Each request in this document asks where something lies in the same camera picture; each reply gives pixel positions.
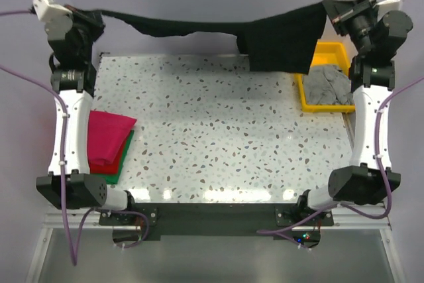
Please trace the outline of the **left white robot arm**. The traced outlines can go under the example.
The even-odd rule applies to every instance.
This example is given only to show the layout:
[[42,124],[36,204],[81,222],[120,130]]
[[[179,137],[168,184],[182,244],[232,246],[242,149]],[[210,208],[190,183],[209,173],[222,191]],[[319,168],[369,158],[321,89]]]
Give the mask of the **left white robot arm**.
[[93,43],[105,25],[97,11],[65,5],[49,17],[44,30],[52,49],[51,89],[56,104],[54,151],[45,176],[36,179],[37,191],[55,208],[95,208],[114,211],[123,225],[136,220],[137,208],[126,190],[110,190],[91,174],[87,134],[97,70],[91,63]]

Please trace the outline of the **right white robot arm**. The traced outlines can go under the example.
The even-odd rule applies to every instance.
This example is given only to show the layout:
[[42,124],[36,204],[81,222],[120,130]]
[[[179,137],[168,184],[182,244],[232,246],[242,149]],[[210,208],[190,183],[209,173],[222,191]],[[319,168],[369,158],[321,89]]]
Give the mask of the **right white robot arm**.
[[349,165],[333,170],[328,184],[303,194],[305,203],[295,209],[302,225],[312,224],[318,209],[338,203],[376,205],[390,202],[401,176],[392,170],[388,150],[388,115],[394,96],[393,60],[413,29],[402,11],[403,0],[324,0],[333,28],[350,36],[357,49],[348,77],[355,106],[355,133]]

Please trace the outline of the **black t shirt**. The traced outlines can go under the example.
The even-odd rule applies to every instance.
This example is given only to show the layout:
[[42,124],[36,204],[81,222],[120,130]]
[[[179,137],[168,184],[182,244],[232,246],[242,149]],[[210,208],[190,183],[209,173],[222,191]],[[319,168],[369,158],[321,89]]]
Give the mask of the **black t shirt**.
[[206,23],[151,19],[96,9],[155,38],[187,36],[195,32],[223,33],[236,37],[240,54],[249,58],[253,72],[308,74],[318,40],[322,37],[327,13],[321,2],[284,14],[241,23]]

